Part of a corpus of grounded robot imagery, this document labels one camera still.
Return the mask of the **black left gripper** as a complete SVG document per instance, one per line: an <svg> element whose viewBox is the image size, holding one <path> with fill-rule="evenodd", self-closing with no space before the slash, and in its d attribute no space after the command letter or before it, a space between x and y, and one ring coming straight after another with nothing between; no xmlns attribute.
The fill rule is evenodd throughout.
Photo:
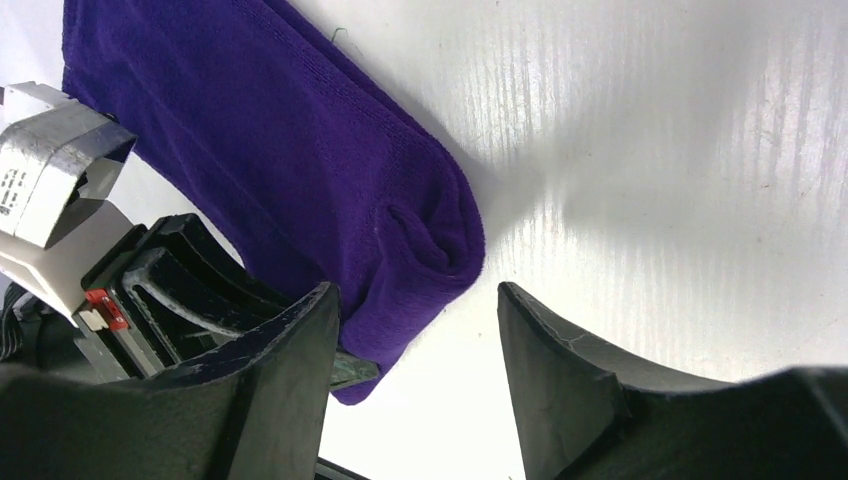
<svg viewBox="0 0 848 480"><path fill-rule="evenodd" d="M152 226L97 214L49 248L1 238L1 358L86 383L147 379L297 301L250 275L198 216Z"/></svg>

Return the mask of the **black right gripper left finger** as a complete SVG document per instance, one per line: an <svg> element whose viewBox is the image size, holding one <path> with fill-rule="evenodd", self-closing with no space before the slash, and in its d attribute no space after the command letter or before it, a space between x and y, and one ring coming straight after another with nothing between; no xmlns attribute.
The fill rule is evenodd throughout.
<svg viewBox="0 0 848 480"><path fill-rule="evenodd" d="M339 331L339 291L146 380L89 385L1 370L5 479L310 479Z"/></svg>

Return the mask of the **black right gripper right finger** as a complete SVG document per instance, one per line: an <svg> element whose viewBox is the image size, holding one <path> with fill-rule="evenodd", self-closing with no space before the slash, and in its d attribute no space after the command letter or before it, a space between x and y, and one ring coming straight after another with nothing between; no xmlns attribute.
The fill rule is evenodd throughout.
<svg viewBox="0 0 848 480"><path fill-rule="evenodd" d="M513 282L497 315L529 479L843 479L847 371L687 374L560 317Z"/></svg>

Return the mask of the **purple towel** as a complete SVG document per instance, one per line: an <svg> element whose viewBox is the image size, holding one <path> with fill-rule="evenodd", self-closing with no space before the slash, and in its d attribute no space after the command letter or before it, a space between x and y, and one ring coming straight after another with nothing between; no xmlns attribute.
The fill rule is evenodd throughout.
<svg viewBox="0 0 848 480"><path fill-rule="evenodd" d="M340 342L386 374L479 277L457 162L285 1L68 1L64 90L135 133L257 278L338 285Z"/></svg>

